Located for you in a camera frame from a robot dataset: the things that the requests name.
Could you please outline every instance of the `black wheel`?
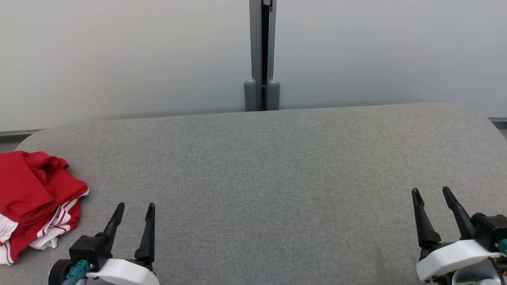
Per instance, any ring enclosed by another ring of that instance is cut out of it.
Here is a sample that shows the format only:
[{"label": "black wheel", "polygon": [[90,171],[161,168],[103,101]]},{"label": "black wheel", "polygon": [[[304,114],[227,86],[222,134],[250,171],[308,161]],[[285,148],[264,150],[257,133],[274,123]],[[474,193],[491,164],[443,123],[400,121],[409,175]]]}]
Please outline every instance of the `black wheel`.
[{"label": "black wheel", "polygon": [[70,259],[60,259],[55,262],[49,271],[48,285],[62,285],[67,280],[67,275],[72,268]]}]

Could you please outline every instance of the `red garment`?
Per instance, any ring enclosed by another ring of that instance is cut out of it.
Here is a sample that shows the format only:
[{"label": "red garment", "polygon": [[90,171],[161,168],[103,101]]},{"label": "red garment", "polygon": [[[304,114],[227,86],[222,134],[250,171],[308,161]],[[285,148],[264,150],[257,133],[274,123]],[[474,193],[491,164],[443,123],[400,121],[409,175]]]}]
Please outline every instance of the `red garment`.
[{"label": "red garment", "polygon": [[57,235],[79,224],[88,186],[67,168],[44,152],[0,154],[0,264],[13,264],[29,245],[55,247]]}]

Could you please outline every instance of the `red and white striped fabric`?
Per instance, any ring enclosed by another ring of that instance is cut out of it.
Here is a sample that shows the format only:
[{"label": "red and white striped fabric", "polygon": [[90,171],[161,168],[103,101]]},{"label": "red and white striped fabric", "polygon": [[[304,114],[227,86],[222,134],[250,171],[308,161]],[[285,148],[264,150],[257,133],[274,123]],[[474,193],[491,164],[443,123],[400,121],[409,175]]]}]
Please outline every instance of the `red and white striped fabric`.
[{"label": "red and white striped fabric", "polygon": [[13,264],[28,246],[56,247],[79,224],[79,197],[88,186],[68,163],[44,152],[0,154],[0,264]]}]

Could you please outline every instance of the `white trim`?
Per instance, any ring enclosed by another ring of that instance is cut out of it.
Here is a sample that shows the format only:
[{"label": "white trim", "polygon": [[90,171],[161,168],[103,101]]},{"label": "white trim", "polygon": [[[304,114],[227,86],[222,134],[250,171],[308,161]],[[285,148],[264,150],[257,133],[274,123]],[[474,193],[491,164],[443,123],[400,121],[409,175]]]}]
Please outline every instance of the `white trim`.
[{"label": "white trim", "polygon": [[0,243],[6,242],[17,227],[18,223],[0,213]]}]

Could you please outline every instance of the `robotic arm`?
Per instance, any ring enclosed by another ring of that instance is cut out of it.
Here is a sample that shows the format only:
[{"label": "robotic arm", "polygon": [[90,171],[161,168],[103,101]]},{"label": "robotic arm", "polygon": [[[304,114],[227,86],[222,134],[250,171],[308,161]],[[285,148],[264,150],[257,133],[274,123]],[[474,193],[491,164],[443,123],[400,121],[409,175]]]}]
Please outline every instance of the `robotic arm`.
[{"label": "robotic arm", "polygon": [[419,190],[412,190],[417,238],[421,247],[416,271],[419,279],[439,285],[505,285],[507,274],[507,218],[476,213],[471,218],[448,187],[443,189],[461,238],[441,242],[433,229]]},{"label": "robotic arm", "polygon": [[116,229],[125,204],[120,203],[103,232],[81,236],[69,249],[70,259],[57,261],[49,272],[48,285],[159,285],[155,261],[155,205],[150,203],[146,227],[135,259],[114,259],[111,254]]}]

